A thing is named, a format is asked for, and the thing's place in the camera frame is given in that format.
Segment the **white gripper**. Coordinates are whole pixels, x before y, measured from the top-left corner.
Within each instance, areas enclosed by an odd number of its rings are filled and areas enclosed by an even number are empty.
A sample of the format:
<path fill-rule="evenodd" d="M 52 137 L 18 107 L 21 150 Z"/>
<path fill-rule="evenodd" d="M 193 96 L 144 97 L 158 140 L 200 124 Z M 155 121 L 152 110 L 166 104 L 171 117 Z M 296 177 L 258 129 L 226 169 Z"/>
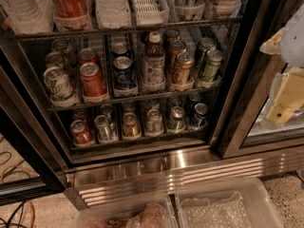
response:
<path fill-rule="evenodd" d="M 266 119 L 284 125 L 304 105 L 304 4 L 259 51 L 268 55 L 281 52 L 282 60 L 293 66 L 289 72 L 274 77 L 266 106 Z"/>

